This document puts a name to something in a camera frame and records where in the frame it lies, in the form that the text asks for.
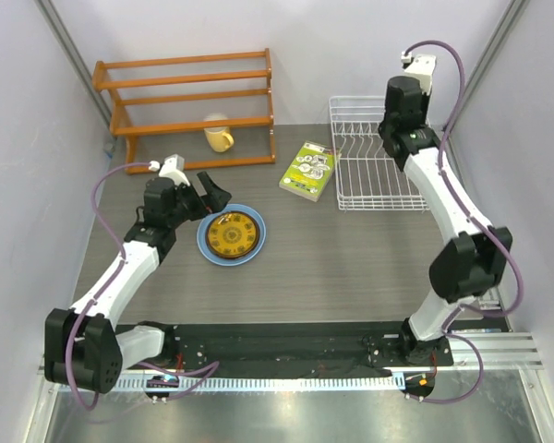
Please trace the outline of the yellow patterned plate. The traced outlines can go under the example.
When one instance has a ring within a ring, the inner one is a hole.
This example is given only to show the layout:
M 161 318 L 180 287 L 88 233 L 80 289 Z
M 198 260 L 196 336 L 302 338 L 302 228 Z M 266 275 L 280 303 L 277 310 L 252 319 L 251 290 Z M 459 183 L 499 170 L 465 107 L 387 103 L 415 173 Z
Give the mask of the yellow patterned plate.
M 259 239 L 259 224 L 251 216 L 237 210 L 216 216 L 204 232 L 205 244 L 211 253 L 231 261 L 251 253 Z

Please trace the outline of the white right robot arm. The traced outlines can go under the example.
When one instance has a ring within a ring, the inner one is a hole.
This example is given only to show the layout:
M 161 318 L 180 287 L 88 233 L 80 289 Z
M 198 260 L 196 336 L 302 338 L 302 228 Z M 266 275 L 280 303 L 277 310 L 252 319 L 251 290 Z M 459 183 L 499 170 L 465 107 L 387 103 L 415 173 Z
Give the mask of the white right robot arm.
M 426 123 L 427 106 L 416 78 L 393 77 L 379 124 L 383 148 L 425 199 L 444 242 L 428 270 L 426 299 L 401 327 L 398 351 L 409 365 L 424 364 L 457 313 L 498 285 L 512 246 L 509 229 L 494 227 L 457 180 Z

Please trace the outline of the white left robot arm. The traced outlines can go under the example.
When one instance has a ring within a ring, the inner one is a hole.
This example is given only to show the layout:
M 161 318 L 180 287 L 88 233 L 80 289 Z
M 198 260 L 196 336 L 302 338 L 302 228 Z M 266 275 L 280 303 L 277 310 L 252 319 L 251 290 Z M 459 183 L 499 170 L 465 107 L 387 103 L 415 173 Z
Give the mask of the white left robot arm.
M 55 308 L 44 324 L 44 375 L 70 388 L 109 392 L 122 370 L 142 362 L 171 366 L 178 346 L 169 325 L 144 321 L 119 333 L 119 319 L 148 277 L 160 267 L 184 222 L 222 212 L 232 196 L 205 172 L 200 195 L 182 172 L 163 173 L 145 185 L 143 203 L 114 262 L 68 309 Z

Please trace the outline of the orange wooden shelf rack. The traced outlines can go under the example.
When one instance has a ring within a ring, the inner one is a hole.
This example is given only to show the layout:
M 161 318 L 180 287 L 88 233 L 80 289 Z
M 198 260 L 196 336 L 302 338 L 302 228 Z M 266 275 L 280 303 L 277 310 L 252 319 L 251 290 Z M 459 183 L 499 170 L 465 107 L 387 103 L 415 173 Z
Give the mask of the orange wooden shelf rack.
M 271 52 L 191 55 L 96 63 L 91 84 L 112 104 L 109 130 L 126 143 L 126 173 L 145 174 L 138 155 L 145 137 L 195 133 L 202 142 L 188 170 L 274 164 Z M 223 153 L 204 133 L 229 126 L 235 140 Z

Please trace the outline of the yellow mug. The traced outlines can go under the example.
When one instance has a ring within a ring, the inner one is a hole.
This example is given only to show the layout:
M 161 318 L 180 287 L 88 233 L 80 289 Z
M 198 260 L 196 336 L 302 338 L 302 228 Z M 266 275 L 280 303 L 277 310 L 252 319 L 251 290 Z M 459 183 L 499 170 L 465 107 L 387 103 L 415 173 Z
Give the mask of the yellow mug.
M 230 150 L 235 144 L 229 126 L 210 126 L 204 129 L 205 137 L 211 149 L 218 153 Z

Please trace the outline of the green book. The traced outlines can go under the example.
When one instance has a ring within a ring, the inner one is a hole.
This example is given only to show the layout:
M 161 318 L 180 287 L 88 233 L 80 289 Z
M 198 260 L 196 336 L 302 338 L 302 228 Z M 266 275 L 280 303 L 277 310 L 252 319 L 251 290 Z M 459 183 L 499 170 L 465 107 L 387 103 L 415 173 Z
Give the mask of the green book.
M 279 188 L 317 202 L 338 160 L 332 148 L 306 141 L 283 174 Z

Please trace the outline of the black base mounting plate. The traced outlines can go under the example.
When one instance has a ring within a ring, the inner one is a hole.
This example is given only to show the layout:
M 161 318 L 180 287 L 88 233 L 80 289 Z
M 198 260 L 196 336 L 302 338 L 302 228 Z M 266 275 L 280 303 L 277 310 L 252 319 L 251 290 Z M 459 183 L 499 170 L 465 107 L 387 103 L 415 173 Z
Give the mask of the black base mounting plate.
M 148 363 L 194 371 L 216 362 L 216 377 L 334 379 L 386 377 L 394 368 L 453 364 L 445 338 L 423 350 L 404 343 L 400 321 L 172 324 L 170 350 Z

